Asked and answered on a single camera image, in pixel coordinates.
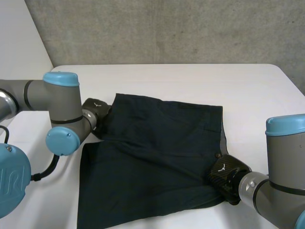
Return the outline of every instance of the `gray wall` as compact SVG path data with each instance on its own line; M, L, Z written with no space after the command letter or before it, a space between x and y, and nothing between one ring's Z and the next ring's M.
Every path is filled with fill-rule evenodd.
M305 93L305 0L26 0L54 66L271 63Z

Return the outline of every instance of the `light blue joint cap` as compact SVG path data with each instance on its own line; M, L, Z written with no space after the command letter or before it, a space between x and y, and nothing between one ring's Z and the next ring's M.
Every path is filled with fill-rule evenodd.
M305 228L305 211L301 213L295 224L295 229L304 229L304 228Z
M305 114L269 118L266 121L267 136L285 136L305 132Z
M52 153L58 156L67 156L80 147L81 141L71 129L57 126L49 130L46 145Z
M31 181L30 161L19 148L0 143L0 218L10 214Z
M45 73L43 81L63 87L77 87L80 85L77 74L68 72Z

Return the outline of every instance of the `table surface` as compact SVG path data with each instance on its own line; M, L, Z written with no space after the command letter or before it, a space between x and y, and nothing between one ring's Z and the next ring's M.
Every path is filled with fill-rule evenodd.
M305 113L305 98L287 76L269 64L71 65L54 71L77 73L81 99L112 104L115 93L162 100L222 105L228 152L253 171L268 173L265 121ZM52 153L45 146L47 112L23 112L9 125L9 143L29 157L32 174L43 171ZM90 135L85 142L98 141ZM21 204L0 219L6 229L76 229L81 149L61 157L54 173L31 182ZM186 210L141 219L113 229L275 229L243 203Z

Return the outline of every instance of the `gray robot arm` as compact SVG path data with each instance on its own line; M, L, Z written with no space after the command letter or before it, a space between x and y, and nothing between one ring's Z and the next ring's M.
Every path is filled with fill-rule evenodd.
M269 175L224 155L213 166L210 181L231 204L241 200L279 229L305 229L304 127L305 114L268 119Z
M94 129L97 117L83 110L78 77L50 72L43 80L0 80L0 121L21 111L49 111L52 129L46 145L58 156L78 149Z
M110 106L97 99L81 104L78 76L74 73L50 72L43 80L0 80L0 121L21 111L49 111L52 129L46 145L54 153L50 166L31 175L26 154L6 140L0 143L0 218L11 213L22 201L26 186L50 174L60 156L72 154L95 128L102 128L102 119Z

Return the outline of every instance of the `white wall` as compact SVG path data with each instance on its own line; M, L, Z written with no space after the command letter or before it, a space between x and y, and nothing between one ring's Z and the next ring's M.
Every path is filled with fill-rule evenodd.
M41 79L52 68L24 0L0 0L0 79Z

